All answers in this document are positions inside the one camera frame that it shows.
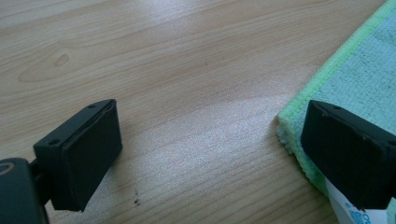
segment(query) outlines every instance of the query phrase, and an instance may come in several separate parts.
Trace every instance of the microfiber cloth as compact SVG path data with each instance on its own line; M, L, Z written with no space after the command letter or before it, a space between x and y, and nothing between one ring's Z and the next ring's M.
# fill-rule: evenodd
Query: microfiber cloth
M364 23L277 116L280 142L328 196L324 175L300 142L309 100L339 105L396 134L396 0L388 0ZM396 200L387 212L389 223L395 223Z

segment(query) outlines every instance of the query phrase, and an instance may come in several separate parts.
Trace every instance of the white label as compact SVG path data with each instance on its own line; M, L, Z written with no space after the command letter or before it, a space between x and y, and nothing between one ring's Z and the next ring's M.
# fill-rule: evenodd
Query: white label
M326 178L326 186L329 191L329 199L341 224L384 224L388 223L387 210L357 209L349 200L338 190L332 182Z

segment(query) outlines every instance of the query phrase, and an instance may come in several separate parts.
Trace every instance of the wood grain surface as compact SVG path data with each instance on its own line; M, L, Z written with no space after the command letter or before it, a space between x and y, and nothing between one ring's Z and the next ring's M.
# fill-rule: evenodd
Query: wood grain surface
M115 98L123 151L52 223L336 223L276 114L384 2L1 0L0 158Z

